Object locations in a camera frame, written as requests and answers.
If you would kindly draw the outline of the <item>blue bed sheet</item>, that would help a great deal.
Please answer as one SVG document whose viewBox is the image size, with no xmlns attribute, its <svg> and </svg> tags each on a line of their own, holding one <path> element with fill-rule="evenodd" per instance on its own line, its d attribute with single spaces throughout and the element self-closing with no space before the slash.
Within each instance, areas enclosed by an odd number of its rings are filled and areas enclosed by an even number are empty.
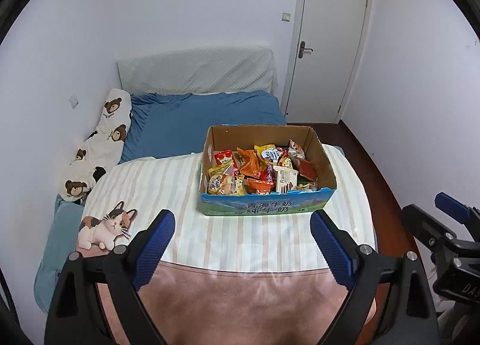
<svg viewBox="0 0 480 345">
<path fill-rule="evenodd" d="M 265 91 L 131 97 L 131 126 L 120 161 L 203 150 L 211 126 L 284 125 L 278 99 Z"/>
</svg>

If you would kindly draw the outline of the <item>grey padded headboard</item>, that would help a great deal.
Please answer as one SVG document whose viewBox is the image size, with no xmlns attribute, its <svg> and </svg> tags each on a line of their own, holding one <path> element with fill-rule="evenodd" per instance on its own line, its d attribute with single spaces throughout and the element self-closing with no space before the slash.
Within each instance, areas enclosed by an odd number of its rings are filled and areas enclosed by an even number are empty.
<svg viewBox="0 0 480 345">
<path fill-rule="evenodd" d="M 275 93 L 275 60 L 266 47 L 200 47 L 117 61 L 122 89 L 132 95 Z"/>
</svg>

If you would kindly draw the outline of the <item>white wall socket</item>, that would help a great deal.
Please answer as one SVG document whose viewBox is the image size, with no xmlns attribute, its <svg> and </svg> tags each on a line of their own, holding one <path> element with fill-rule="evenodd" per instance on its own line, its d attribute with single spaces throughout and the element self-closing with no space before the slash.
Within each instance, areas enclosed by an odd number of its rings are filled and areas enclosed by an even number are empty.
<svg viewBox="0 0 480 345">
<path fill-rule="evenodd" d="M 71 95 L 71 96 L 69 97 L 69 102 L 70 102 L 70 105 L 71 105 L 71 107 L 72 107 L 73 110 L 74 110 L 74 109 L 78 106 L 78 104 L 79 104 L 78 98 L 77 98 L 77 96 L 76 96 L 75 94 L 73 94 L 73 95 Z"/>
</svg>

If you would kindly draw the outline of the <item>white wall switch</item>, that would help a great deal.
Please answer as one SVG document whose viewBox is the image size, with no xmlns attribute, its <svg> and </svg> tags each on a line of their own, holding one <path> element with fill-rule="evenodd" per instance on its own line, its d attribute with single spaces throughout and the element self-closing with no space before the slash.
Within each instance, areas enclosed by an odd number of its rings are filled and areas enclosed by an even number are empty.
<svg viewBox="0 0 480 345">
<path fill-rule="evenodd" d="M 283 22 L 289 22 L 290 21 L 291 14 L 290 13 L 283 13 L 281 15 L 281 20 Z"/>
</svg>

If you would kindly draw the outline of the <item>white door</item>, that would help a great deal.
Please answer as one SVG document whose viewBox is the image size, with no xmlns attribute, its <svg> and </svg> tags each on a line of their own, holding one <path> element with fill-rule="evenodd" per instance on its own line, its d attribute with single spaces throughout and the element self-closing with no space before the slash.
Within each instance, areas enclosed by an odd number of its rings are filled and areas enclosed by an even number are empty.
<svg viewBox="0 0 480 345">
<path fill-rule="evenodd" d="M 282 110 L 289 123 L 336 123 L 360 62 L 370 0 L 297 0 Z M 299 44 L 313 52 L 298 59 Z"/>
</svg>

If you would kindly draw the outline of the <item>yellow chip bag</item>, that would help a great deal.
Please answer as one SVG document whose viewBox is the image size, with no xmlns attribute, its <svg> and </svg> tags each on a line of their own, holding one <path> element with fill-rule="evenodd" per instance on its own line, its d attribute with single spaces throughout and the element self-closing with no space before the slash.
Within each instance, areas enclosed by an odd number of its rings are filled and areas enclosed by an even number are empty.
<svg viewBox="0 0 480 345">
<path fill-rule="evenodd" d="M 245 176 L 238 174 L 233 176 L 231 195 L 232 196 L 244 196 L 247 193 L 244 183 Z"/>
</svg>

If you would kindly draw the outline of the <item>orange snack bag upper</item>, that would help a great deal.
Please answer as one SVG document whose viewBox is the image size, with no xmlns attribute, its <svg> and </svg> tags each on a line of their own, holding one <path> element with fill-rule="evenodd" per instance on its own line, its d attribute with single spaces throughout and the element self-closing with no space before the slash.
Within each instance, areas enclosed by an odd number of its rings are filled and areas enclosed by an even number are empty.
<svg viewBox="0 0 480 345">
<path fill-rule="evenodd" d="M 237 148 L 237 152 L 241 163 L 240 173 L 248 178 L 261 179 L 262 167 L 256 151 Z"/>
</svg>

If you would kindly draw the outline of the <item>striped white blanket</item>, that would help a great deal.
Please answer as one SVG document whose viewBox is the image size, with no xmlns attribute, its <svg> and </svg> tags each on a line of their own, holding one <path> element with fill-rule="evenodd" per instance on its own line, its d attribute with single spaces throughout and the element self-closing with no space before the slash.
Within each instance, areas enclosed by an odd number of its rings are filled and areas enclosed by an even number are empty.
<svg viewBox="0 0 480 345">
<path fill-rule="evenodd" d="M 241 217 L 200 211 L 200 154 L 117 165 L 86 200 L 84 215 L 98 219 L 119 202 L 137 210 L 128 232 L 149 227 L 162 209 L 176 219 L 164 262 L 238 273 L 289 273 L 327 268 L 310 231 L 308 213 Z"/>
</svg>

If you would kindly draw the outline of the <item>colourful candy bag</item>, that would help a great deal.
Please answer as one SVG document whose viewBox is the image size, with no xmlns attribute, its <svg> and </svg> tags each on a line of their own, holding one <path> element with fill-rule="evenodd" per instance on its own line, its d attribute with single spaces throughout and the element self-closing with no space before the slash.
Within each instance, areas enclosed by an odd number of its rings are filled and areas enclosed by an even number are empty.
<svg viewBox="0 0 480 345">
<path fill-rule="evenodd" d="M 315 192 L 317 191 L 317 182 L 308 181 L 308 180 L 298 180 L 293 190 L 301 191 L 301 192 Z"/>
</svg>

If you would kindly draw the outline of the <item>bread bun packet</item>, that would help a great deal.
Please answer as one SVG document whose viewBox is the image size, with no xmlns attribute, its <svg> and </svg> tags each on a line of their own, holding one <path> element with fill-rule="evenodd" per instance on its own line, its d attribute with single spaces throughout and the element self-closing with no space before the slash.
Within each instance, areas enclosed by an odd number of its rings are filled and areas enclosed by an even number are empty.
<svg viewBox="0 0 480 345">
<path fill-rule="evenodd" d="M 234 188 L 234 168 L 232 162 L 217 165 L 208 170 L 208 194 L 230 196 Z"/>
</svg>

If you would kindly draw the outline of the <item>red crown snack packet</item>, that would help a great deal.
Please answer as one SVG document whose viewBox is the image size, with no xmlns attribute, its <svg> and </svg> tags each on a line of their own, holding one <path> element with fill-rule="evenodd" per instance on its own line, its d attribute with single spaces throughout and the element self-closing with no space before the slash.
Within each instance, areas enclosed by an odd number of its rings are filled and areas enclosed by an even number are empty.
<svg viewBox="0 0 480 345">
<path fill-rule="evenodd" d="M 214 155 L 217 165 L 223 165 L 230 161 L 234 162 L 233 152 L 231 150 L 219 151 Z"/>
</svg>

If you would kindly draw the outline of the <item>orange snack bag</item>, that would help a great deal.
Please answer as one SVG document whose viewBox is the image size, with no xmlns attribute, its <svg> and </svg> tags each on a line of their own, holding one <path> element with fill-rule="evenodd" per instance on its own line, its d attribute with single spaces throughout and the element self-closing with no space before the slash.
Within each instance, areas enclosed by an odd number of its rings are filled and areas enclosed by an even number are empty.
<svg viewBox="0 0 480 345">
<path fill-rule="evenodd" d="M 261 179 L 262 167 L 256 151 L 237 148 L 237 152 L 241 163 L 240 173 L 248 178 Z"/>
<path fill-rule="evenodd" d="M 269 195 L 274 183 L 254 178 L 247 179 L 247 192 L 252 195 Z"/>
</svg>

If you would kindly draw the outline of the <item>bear print pillow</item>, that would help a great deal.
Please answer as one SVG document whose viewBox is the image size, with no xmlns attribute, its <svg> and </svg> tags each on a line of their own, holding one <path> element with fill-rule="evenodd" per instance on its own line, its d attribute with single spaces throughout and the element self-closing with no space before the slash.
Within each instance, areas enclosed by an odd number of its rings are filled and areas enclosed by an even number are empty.
<svg viewBox="0 0 480 345">
<path fill-rule="evenodd" d="M 110 90 L 97 126 L 61 175 L 58 194 L 63 200 L 86 200 L 98 180 L 120 162 L 131 126 L 131 111 L 130 94 L 117 88 Z"/>
</svg>

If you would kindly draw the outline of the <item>orange snack bag lower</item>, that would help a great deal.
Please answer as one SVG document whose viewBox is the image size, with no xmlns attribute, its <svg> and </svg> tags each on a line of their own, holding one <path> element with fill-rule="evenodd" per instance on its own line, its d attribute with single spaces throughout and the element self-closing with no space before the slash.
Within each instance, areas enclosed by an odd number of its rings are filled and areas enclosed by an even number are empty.
<svg viewBox="0 0 480 345">
<path fill-rule="evenodd" d="M 254 178 L 247 179 L 247 192 L 252 195 L 269 195 L 274 183 Z"/>
</svg>

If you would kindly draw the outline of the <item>red purple snack packet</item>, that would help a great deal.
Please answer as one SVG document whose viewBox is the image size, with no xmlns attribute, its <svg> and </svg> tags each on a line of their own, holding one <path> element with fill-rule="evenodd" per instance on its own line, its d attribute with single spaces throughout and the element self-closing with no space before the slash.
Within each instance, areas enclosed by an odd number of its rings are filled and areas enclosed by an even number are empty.
<svg viewBox="0 0 480 345">
<path fill-rule="evenodd" d="M 260 180 L 271 185 L 276 182 L 276 174 L 272 164 L 266 164 L 265 168 L 260 173 Z"/>
</svg>

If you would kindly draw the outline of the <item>white brown snack bag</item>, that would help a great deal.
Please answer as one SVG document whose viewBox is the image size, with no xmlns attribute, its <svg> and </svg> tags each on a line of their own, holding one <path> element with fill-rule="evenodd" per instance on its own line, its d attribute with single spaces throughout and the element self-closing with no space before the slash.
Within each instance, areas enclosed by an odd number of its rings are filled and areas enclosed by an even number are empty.
<svg viewBox="0 0 480 345">
<path fill-rule="evenodd" d="M 294 140 L 289 141 L 288 155 L 293 160 L 305 160 L 306 156 L 301 146 Z"/>
</svg>

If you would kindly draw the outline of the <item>yellow cheese noodle packet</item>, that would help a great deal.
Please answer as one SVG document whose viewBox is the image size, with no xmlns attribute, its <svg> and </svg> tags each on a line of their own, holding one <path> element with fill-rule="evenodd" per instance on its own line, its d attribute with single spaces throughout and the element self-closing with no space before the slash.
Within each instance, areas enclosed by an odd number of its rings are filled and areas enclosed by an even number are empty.
<svg viewBox="0 0 480 345">
<path fill-rule="evenodd" d="M 278 165 L 288 153 L 286 148 L 277 147 L 274 144 L 255 145 L 254 150 L 257 157 L 264 164 Z"/>
</svg>

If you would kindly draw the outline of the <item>brown cardboard box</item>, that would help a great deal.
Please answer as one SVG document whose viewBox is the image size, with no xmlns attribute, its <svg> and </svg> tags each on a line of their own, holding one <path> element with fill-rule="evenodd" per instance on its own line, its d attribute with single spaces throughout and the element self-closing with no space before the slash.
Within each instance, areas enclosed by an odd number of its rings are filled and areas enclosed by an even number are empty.
<svg viewBox="0 0 480 345">
<path fill-rule="evenodd" d="M 276 193 L 276 183 L 269 195 L 216 196 L 208 194 L 208 170 L 217 166 L 214 155 L 223 150 L 233 152 L 234 176 L 240 173 L 237 148 L 254 150 L 254 146 L 274 144 L 289 148 L 294 140 L 304 150 L 307 161 L 312 162 L 317 173 L 317 191 L 291 190 L 287 194 Z M 297 160 L 292 160 L 298 180 L 307 180 L 299 174 Z M 262 170 L 266 164 L 259 161 Z M 247 179 L 244 183 L 247 190 Z M 337 188 L 337 179 L 316 132 L 308 126 L 212 126 L 208 129 L 202 153 L 202 172 L 199 185 L 201 210 L 209 216 L 277 215 L 284 213 L 306 213 L 322 209 Z"/>
</svg>

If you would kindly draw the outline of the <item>white chocolate biscuit box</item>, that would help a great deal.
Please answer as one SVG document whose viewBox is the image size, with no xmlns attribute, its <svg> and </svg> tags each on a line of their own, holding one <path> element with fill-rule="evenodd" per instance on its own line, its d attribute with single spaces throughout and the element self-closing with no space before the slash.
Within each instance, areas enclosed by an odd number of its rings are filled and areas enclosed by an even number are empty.
<svg viewBox="0 0 480 345">
<path fill-rule="evenodd" d="M 275 165 L 273 169 L 276 174 L 276 193 L 287 194 L 296 189 L 299 174 L 296 169 L 278 165 Z"/>
</svg>

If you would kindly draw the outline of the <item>red noodle packet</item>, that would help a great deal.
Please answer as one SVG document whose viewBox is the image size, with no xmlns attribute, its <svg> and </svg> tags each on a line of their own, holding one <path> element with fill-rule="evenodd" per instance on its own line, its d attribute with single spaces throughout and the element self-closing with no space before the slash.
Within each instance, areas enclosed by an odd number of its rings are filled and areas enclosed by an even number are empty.
<svg viewBox="0 0 480 345">
<path fill-rule="evenodd" d="M 289 157 L 289 152 L 287 148 L 280 148 L 280 153 L 281 156 L 277 162 L 278 166 L 288 168 L 288 169 L 293 169 L 293 163 L 292 160 Z"/>
</svg>

